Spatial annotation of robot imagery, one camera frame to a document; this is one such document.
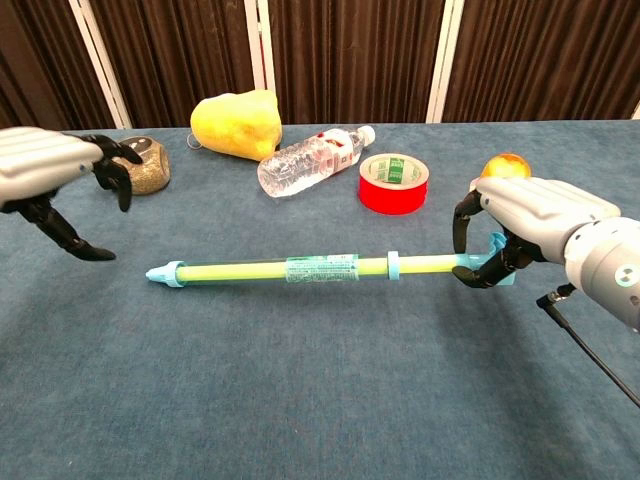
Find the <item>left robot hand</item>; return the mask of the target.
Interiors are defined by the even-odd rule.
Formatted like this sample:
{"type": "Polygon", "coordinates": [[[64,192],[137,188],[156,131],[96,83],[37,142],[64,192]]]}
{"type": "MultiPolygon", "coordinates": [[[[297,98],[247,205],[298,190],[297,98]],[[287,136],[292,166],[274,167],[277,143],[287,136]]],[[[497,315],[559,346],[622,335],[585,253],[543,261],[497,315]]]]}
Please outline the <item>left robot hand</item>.
{"type": "Polygon", "coordinates": [[[60,248],[84,261],[111,261],[116,255],[92,246],[52,206],[59,189],[89,173],[115,191],[121,211],[133,196],[128,170],[115,160],[141,164],[130,146],[102,134],[72,135],[40,127],[1,130],[1,212],[19,213],[60,248]]]}

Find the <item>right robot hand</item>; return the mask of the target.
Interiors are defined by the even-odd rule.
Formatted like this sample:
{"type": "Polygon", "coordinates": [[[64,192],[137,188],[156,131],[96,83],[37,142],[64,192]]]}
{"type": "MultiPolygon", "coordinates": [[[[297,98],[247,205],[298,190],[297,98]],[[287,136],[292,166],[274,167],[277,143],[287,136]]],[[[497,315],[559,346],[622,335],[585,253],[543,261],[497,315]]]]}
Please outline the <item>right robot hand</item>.
{"type": "Polygon", "coordinates": [[[456,266],[454,276],[471,288],[490,288],[532,262],[567,263],[581,240],[594,246],[608,227],[623,225],[611,202],[560,180],[482,177],[455,207],[454,252],[466,251],[472,216],[485,211],[503,228],[504,247],[481,267],[456,266]]]}

